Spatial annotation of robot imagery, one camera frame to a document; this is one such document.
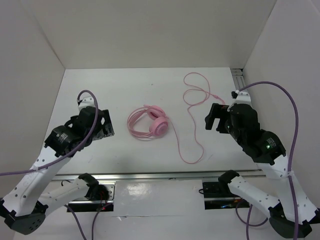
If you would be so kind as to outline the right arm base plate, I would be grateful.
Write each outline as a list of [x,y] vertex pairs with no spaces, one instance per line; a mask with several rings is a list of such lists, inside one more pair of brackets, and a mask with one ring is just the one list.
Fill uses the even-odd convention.
[[241,197],[222,189],[217,181],[203,182],[198,192],[204,197],[205,210],[235,209],[238,203],[241,208],[249,207]]

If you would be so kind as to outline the pink headphones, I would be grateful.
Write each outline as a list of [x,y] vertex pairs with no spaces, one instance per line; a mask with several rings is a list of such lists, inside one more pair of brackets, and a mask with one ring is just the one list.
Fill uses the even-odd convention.
[[126,126],[135,138],[158,138],[167,132],[169,118],[159,106],[145,104],[129,114]]

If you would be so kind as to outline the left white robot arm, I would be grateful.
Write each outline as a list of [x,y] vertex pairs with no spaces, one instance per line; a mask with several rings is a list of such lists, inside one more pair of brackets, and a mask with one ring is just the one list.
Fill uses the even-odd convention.
[[44,142],[40,155],[17,186],[0,200],[0,215],[13,231],[29,235],[45,218],[69,202],[85,198],[106,203],[110,192],[89,173],[46,192],[58,171],[93,141],[112,137],[114,130],[107,109],[87,106],[64,125],[55,127]]

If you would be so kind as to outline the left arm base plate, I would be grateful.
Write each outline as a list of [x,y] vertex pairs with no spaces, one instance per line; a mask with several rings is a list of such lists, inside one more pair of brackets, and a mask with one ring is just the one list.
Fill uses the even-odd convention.
[[93,213],[102,208],[102,212],[114,211],[116,183],[100,181],[98,192],[92,198],[80,197],[68,203],[76,213]]

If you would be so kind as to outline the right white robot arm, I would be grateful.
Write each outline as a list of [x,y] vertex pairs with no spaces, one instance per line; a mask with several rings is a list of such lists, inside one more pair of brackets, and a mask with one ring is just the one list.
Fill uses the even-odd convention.
[[220,194],[234,194],[252,204],[265,214],[281,237],[305,238],[312,232],[311,225],[320,222],[320,210],[289,171],[289,159],[281,140],[275,133],[261,129],[258,114],[249,104],[214,103],[205,117],[206,130],[212,129],[216,119],[217,132],[231,135],[276,191],[276,196],[272,196],[248,183],[238,172],[228,170],[218,178]]

